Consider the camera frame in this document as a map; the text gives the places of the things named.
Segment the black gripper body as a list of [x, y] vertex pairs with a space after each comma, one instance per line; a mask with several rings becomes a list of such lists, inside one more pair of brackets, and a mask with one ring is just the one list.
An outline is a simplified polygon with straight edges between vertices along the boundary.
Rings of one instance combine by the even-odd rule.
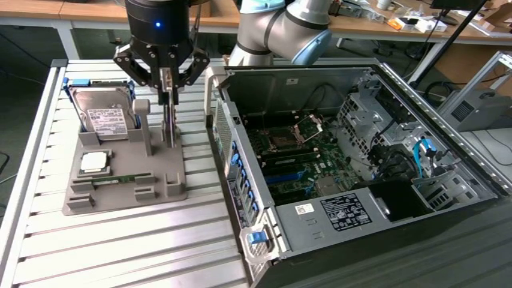
[[134, 55], [153, 68], [177, 69], [193, 51], [189, 1], [125, 1]]

